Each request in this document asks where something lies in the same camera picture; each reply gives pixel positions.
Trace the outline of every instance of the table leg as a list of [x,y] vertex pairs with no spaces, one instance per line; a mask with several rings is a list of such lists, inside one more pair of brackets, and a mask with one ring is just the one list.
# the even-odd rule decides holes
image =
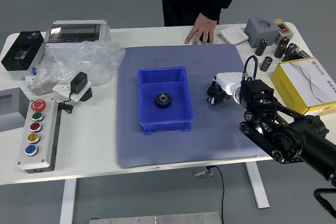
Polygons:
[[259,174],[258,166],[256,162],[246,162],[246,169],[250,182],[252,185],[253,193],[256,198],[258,208],[268,208],[269,203],[264,189],[263,182]]
[[61,217],[59,221],[60,224],[72,224],[72,217],[74,215],[73,208],[75,206],[76,182],[76,178],[65,180]]

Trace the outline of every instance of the power adapter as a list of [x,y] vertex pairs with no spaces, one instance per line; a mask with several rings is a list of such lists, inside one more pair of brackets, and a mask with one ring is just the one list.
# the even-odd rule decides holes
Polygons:
[[88,75],[83,72],[79,72],[70,82],[71,93],[78,94],[88,83]]

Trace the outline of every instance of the green button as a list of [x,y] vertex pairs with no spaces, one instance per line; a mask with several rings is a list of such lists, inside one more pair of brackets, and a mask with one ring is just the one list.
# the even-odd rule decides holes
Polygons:
[[33,114],[33,120],[34,121],[42,121],[43,114],[41,112],[36,112]]

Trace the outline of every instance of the plastic bag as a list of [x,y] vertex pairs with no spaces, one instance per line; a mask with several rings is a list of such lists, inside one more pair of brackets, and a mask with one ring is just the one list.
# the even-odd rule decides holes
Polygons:
[[78,72],[88,75],[92,86],[107,83],[118,69],[125,48],[113,41],[83,41],[70,43],[65,48],[47,48],[43,63],[37,65],[32,82],[38,88],[49,81],[70,80]]

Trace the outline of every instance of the blue mat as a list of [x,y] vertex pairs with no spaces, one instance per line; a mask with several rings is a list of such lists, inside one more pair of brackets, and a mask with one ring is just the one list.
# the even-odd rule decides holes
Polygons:
[[[185,67],[195,121],[189,132],[141,133],[138,69]],[[234,45],[127,48],[118,70],[117,155],[122,168],[264,155],[238,128],[244,108],[233,99],[207,103],[207,88],[220,72],[242,72]]]

